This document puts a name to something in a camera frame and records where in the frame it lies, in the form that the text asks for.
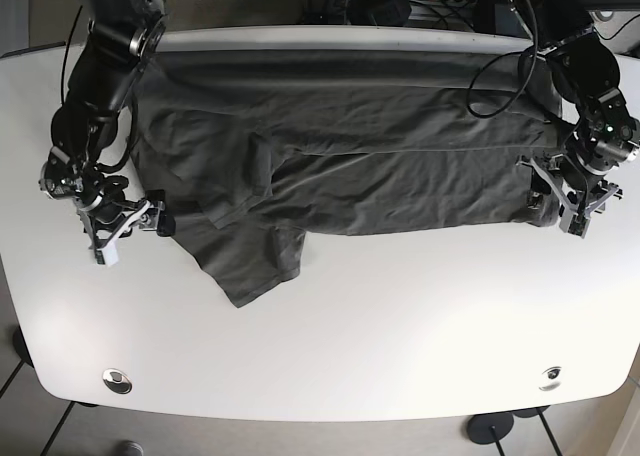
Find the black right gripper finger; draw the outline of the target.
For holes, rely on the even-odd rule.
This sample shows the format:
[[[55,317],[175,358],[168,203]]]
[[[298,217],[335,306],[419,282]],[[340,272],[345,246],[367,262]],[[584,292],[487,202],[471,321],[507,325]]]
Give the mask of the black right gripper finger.
[[[159,212],[155,232],[159,237],[173,237],[176,232],[174,217],[166,211]]]

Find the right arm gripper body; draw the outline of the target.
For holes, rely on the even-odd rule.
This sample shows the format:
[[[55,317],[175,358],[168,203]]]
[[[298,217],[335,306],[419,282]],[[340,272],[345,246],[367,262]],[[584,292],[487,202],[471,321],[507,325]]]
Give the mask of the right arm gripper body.
[[[135,228],[155,232],[157,215],[166,211],[162,199],[142,198],[136,202],[93,198],[89,202],[74,199],[76,212],[90,238],[90,249],[115,244],[131,235]]]

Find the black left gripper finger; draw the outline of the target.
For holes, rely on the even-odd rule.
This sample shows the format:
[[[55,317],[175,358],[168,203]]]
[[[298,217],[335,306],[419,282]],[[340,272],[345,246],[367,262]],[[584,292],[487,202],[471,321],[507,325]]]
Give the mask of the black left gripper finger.
[[[532,211],[543,211],[547,210],[551,203],[550,185],[539,174],[533,173],[527,193],[527,208]]]

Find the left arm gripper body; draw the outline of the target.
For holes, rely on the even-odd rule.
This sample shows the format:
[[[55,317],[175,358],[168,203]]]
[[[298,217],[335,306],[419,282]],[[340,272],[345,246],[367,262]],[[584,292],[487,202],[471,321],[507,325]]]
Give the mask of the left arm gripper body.
[[[560,218],[564,212],[591,219],[605,211],[606,203],[623,197],[622,189],[586,171],[565,154],[553,156],[521,156],[518,165],[539,174],[551,187],[552,197],[559,202]]]

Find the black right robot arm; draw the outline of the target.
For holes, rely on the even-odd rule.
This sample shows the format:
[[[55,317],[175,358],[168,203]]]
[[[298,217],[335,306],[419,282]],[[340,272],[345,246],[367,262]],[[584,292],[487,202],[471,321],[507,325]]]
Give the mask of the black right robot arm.
[[[116,139],[122,109],[138,114],[134,88],[166,29],[167,11],[165,0],[87,2],[87,41],[52,118],[52,147],[39,187],[53,200],[73,202],[95,261],[112,266],[118,260],[117,241],[133,229],[160,237],[175,232],[164,191],[149,191],[137,201],[125,196],[129,181],[120,172],[133,149],[132,137],[117,163],[100,161]]]

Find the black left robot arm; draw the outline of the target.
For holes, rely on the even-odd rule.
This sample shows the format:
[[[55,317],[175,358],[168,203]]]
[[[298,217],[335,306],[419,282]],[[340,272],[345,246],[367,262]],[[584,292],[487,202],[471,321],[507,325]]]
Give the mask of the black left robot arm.
[[[574,104],[579,119],[566,126],[558,153],[520,162],[533,172],[531,205],[554,194],[561,229],[585,236],[593,214],[623,195],[606,177],[638,156],[639,122],[629,113],[618,62],[601,42],[585,0],[507,1],[532,44],[519,55],[515,95],[492,114],[498,116],[527,94],[537,62],[547,64],[556,91]]]

